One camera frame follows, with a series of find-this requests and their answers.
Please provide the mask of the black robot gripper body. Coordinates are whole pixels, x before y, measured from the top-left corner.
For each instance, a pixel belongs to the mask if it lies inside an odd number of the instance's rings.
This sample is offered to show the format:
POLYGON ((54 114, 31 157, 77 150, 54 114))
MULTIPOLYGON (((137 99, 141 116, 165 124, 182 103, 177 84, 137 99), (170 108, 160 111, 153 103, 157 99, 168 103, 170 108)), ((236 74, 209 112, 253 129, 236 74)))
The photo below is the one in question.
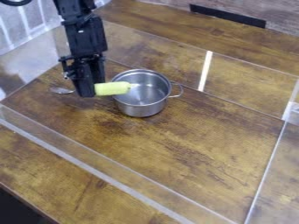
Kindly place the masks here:
POLYGON ((59 63, 66 61, 86 61, 102 64, 102 52, 107 49, 102 20, 94 14, 78 17, 65 17, 61 22, 69 43, 69 55, 59 57, 59 63))

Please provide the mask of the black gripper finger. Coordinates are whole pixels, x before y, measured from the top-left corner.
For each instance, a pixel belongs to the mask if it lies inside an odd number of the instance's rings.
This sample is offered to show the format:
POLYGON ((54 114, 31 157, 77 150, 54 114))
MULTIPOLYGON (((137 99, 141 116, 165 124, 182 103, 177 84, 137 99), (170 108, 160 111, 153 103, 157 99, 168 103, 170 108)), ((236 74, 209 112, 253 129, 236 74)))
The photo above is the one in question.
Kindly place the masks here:
POLYGON ((67 65, 66 61, 61 62, 63 78, 71 81, 75 92, 79 97, 93 97, 93 77, 90 72, 90 61, 74 59, 67 65))
POLYGON ((95 55, 89 64, 91 79, 94 83, 105 82, 105 70, 103 70, 103 57, 101 55, 95 55))

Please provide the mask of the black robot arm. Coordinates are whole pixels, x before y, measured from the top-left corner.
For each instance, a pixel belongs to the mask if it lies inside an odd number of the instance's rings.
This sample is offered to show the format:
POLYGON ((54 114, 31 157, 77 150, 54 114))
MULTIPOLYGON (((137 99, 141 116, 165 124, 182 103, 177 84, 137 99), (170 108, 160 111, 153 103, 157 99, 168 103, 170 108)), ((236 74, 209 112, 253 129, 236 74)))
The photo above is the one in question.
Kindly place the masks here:
POLYGON ((95 95, 94 85, 105 82, 103 55, 107 50, 103 25, 94 0, 51 0, 61 16, 69 55, 59 57, 63 77, 79 97, 95 95))

